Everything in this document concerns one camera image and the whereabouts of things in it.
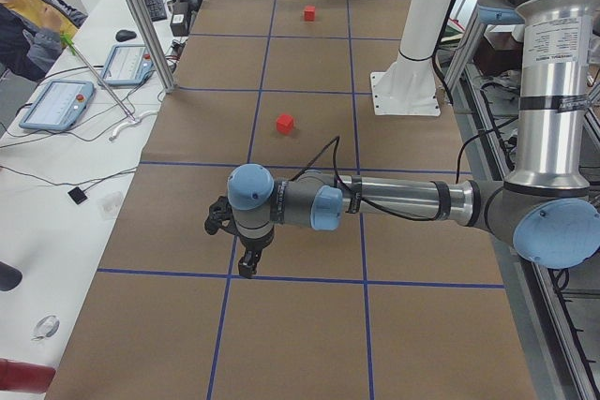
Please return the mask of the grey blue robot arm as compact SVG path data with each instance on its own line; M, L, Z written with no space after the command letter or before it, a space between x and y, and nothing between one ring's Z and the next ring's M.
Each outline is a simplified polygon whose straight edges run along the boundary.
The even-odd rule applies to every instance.
M524 24L517 156L500 181L415 182L304 168L276 179L257 164L236 168L224 198L225 229L245 251L238 272L256 274L278 225L334 230L346 214L415 222L452 220L484 230L523 259L567 269L599 247L599 214L579 170L593 17L599 0L479 0L481 17Z

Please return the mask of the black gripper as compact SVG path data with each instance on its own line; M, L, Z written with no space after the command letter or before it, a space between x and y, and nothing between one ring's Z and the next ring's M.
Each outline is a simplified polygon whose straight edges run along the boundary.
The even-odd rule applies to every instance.
M263 250L273 242L273 239L273 233L268 233L260 238L241 237L245 253L238 261L238 274L240 276L253 277L257 273Z

